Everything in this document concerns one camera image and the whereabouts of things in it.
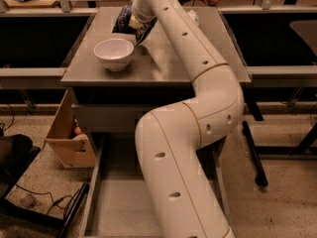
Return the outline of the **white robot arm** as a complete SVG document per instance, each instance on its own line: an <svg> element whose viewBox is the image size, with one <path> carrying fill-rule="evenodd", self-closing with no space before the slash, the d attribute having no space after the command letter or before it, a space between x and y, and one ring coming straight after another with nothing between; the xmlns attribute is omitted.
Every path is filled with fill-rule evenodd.
<svg viewBox="0 0 317 238"><path fill-rule="evenodd" d="M191 99L144 115L135 133L139 163L164 238L235 238L196 151L239 123L244 96L225 59L178 0L137 0L154 14L192 83Z"/></svg>

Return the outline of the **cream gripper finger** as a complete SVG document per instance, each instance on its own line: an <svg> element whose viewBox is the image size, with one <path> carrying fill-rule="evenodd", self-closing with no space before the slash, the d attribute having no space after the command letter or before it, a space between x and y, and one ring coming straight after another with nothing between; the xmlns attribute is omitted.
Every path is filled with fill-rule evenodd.
<svg viewBox="0 0 317 238"><path fill-rule="evenodd" d="M129 21L129 26L135 30L138 30L143 27L143 23L140 22L137 18L132 16Z"/></svg>

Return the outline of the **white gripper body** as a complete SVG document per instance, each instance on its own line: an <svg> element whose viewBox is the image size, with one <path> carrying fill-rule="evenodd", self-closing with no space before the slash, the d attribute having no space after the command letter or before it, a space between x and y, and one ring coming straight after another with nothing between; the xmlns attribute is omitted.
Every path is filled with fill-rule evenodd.
<svg viewBox="0 0 317 238"><path fill-rule="evenodd" d="M149 23L156 18L147 0L133 0L132 14L141 22Z"/></svg>

